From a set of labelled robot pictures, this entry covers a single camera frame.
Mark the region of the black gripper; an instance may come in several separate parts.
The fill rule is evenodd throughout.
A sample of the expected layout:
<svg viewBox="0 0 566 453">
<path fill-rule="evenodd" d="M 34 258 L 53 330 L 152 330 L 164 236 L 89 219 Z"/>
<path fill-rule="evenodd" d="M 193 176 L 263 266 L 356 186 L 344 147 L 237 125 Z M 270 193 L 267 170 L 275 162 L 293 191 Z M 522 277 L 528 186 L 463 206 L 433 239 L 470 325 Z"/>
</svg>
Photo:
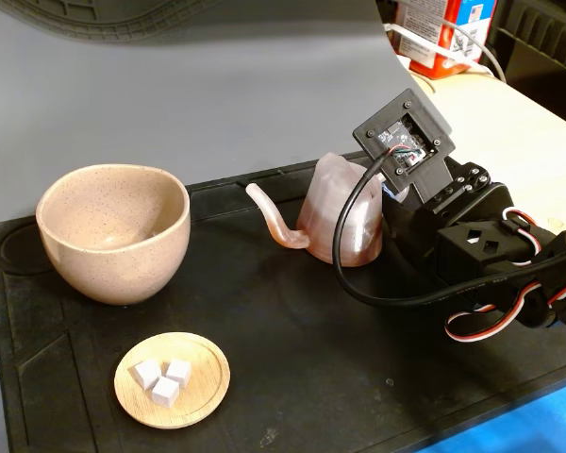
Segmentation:
<svg viewBox="0 0 566 453">
<path fill-rule="evenodd" d="M 458 284 L 519 269 L 542 249 L 542 228 L 511 208 L 503 183 L 484 167 L 454 163 L 451 183 L 410 210 L 381 183 L 385 244 L 408 281 Z"/>
</svg>

